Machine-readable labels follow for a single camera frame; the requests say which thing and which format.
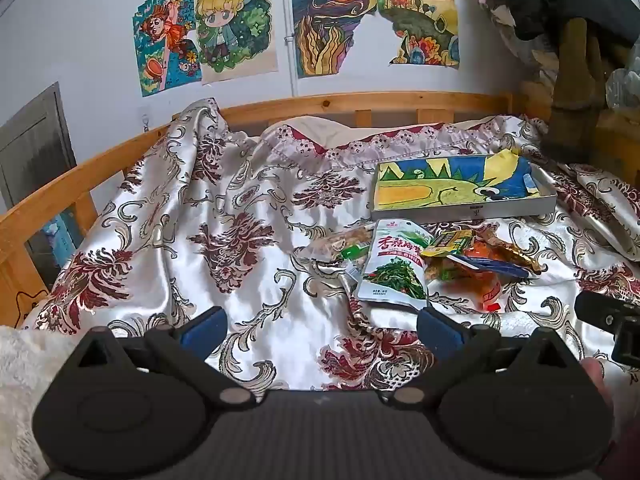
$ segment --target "white satin blanket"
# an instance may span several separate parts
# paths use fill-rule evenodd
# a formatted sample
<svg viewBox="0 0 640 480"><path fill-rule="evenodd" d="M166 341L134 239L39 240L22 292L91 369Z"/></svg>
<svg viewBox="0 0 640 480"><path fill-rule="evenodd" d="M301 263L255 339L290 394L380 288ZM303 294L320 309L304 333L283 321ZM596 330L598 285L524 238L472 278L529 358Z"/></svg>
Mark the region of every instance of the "white satin blanket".
<svg viewBox="0 0 640 480"><path fill-rule="evenodd" d="M213 305L229 318L209 363L260 395L268 388L396 388L434 359L415 315L362 305L339 270L299 256L310 240L369 219L376 165L385 160L519 150L558 191L553 214L438 224L491 226L543 266L538 280L504 285L495 313L455 284L430 286L433 306L505 335L557 330L576 357L595 356L618 420L636 408L638 370L610 361L611 335L574 314L581 290L640 302L640 198L611 174L543 160L540 121L352 129L319 118L232 132L214 100L196 102L148 150L25 327L119 336L180 325Z"/></svg>

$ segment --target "gray ribbed surface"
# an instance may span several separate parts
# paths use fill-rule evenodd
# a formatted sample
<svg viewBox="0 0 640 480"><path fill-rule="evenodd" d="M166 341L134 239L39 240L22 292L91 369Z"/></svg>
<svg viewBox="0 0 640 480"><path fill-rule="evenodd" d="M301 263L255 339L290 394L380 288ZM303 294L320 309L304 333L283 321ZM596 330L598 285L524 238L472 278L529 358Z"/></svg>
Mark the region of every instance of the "gray ribbed surface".
<svg viewBox="0 0 640 480"><path fill-rule="evenodd" d="M72 478L52 473L47 480ZM145 480L372 478L507 477L463 462L441 443L425 417L388 408L373 392L274 390L255 410L223 415L191 457ZM585 472L566 478L597 476Z"/></svg>

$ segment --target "colorful drawing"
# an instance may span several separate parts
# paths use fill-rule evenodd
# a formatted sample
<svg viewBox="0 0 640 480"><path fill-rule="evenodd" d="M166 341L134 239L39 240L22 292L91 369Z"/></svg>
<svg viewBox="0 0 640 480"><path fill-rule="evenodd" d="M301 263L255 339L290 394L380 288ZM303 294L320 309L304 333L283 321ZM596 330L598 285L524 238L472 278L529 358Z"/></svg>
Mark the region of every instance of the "colorful drawing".
<svg viewBox="0 0 640 480"><path fill-rule="evenodd" d="M387 162L378 167L375 209L466 204L539 196L526 158L463 155Z"/></svg>
<svg viewBox="0 0 640 480"><path fill-rule="evenodd" d="M269 0L196 0L202 81L278 69Z"/></svg>
<svg viewBox="0 0 640 480"><path fill-rule="evenodd" d="M193 0L147 0L133 16L142 95L202 79L198 51L186 38L195 28Z"/></svg>
<svg viewBox="0 0 640 480"><path fill-rule="evenodd" d="M353 31L376 0L291 0L298 75L337 74Z"/></svg>
<svg viewBox="0 0 640 480"><path fill-rule="evenodd" d="M458 11L454 0L378 0L380 14L401 38L393 64L457 67Z"/></svg>

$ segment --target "white wall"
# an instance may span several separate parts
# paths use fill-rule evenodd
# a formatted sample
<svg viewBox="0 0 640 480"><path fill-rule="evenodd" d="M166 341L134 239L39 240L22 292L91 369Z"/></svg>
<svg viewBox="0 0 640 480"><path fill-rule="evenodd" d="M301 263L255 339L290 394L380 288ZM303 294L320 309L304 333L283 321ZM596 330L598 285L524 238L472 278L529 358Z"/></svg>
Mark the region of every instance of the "white wall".
<svg viewBox="0 0 640 480"><path fill-rule="evenodd" d="M191 102L214 96L221 107L291 96L283 0L273 3L279 72L202 86L194 83L142 98L131 20L145 0L14 0L0 16L0 124L52 83L60 82L78 163L150 126L171 120ZM366 16L340 73L298 81L300 95L391 89L499 93L517 88L523 72L474 0L456 0L460 69L389 66L398 40L392 23ZM98 209L117 185L94 192Z"/></svg>

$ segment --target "metal screw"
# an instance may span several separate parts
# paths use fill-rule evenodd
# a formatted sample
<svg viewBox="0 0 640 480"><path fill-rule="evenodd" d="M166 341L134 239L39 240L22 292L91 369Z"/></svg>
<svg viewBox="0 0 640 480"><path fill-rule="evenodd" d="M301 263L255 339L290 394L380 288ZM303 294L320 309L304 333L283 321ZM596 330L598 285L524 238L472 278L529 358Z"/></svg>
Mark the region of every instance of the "metal screw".
<svg viewBox="0 0 640 480"><path fill-rule="evenodd" d="M419 388L408 386L400 388L394 393L394 399L403 404L418 404L424 399L424 392Z"/></svg>
<svg viewBox="0 0 640 480"><path fill-rule="evenodd" d="M251 392L244 388L227 388L220 392L220 400L225 404L244 404L251 400Z"/></svg>

